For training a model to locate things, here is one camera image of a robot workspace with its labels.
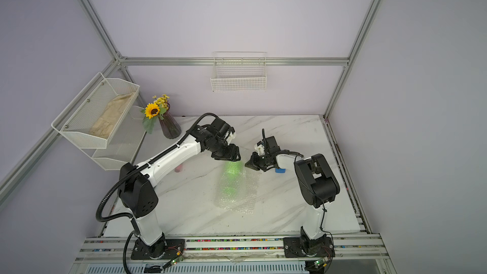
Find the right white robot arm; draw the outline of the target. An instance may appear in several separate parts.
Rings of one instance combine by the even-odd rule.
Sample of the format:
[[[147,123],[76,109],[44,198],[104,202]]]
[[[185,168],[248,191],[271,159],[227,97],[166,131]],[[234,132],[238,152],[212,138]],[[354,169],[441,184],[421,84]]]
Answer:
[[[255,171],[276,169],[295,173],[301,195],[308,204],[300,235],[284,238],[285,256],[330,261],[335,257],[335,250],[333,236],[325,230],[326,205],[335,201],[341,191],[330,165],[320,153],[304,157],[299,152],[281,149],[275,137],[267,137],[265,131],[262,136],[245,167]]]

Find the clear bubble wrap sheet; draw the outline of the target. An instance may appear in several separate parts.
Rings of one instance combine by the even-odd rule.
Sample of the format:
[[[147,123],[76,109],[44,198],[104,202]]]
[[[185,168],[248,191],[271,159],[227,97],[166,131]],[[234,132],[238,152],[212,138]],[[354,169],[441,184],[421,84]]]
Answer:
[[[253,214],[260,171],[245,167],[242,161],[225,162],[219,175],[215,205],[228,211]]]

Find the green plastic wine glass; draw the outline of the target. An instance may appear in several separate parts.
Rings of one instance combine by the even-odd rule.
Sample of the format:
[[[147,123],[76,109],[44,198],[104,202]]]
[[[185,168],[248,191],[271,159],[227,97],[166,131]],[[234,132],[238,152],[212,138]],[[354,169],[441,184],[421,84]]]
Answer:
[[[238,162],[227,162],[221,177],[221,194],[225,199],[236,198],[240,190],[243,164]]]

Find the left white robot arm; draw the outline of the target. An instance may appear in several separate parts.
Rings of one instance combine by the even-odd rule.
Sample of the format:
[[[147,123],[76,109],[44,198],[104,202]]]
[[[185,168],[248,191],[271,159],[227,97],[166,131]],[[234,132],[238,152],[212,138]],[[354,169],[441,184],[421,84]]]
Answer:
[[[137,248],[150,259],[160,259],[167,250],[165,235],[155,209],[159,197],[155,188],[162,179],[180,164],[208,151],[217,161],[238,162],[239,148],[232,143],[235,129],[223,119],[215,118],[211,124],[194,124],[172,146],[137,166],[125,165],[122,176],[134,175],[119,188],[119,199],[128,210],[133,232],[138,238]]]

